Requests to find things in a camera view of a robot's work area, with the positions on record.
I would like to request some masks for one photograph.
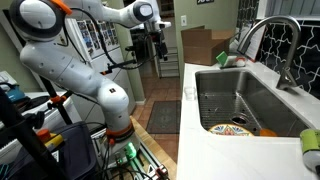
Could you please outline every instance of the kitchen counter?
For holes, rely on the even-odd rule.
[[[300,88],[276,89],[279,74],[261,63],[246,67],[312,128],[320,128],[320,101]],[[196,87],[197,71],[219,65],[185,64],[184,87]],[[200,124],[198,101],[182,97],[177,179],[318,179],[303,164],[299,138],[216,136]]]

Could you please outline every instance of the plate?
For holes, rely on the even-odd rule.
[[[209,129],[215,135],[254,136],[250,131],[234,124],[217,124]]]

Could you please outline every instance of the sponge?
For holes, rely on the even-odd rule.
[[[220,53],[216,59],[219,61],[219,63],[221,64],[221,66],[223,67],[224,64],[227,62],[227,59],[228,59],[228,55],[222,51],[222,53]]]

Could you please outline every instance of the faucet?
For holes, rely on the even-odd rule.
[[[271,22],[286,23],[290,26],[290,28],[292,29],[292,33],[293,33],[291,45],[290,45],[289,52],[287,55],[287,59],[286,59],[286,62],[281,70],[280,79],[278,81],[276,88],[280,89],[280,90],[286,90],[289,87],[296,87],[297,83],[290,72],[290,68],[292,65],[293,55],[294,55],[294,53],[297,49],[297,45],[300,41],[301,28],[300,28],[299,23],[293,17],[291,17],[291,16],[271,16],[271,17],[268,17],[268,18],[261,20],[253,28],[251,28],[251,30],[246,34],[246,36],[240,42],[239,47],[238,47],[238,52],[240,52],[241,54],[244,55],[250,45],[250,39],[252,38],[253,34],[258,29],[260,29],[262,26],[264,26],[268,23],[271,23]]]

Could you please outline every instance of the kitchen sink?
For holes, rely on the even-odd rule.
[[[269,129],[280,137],[299,137],[309,128],[249,71],[200,71],[195,76],[205,130],[236,124],[255,136]]]

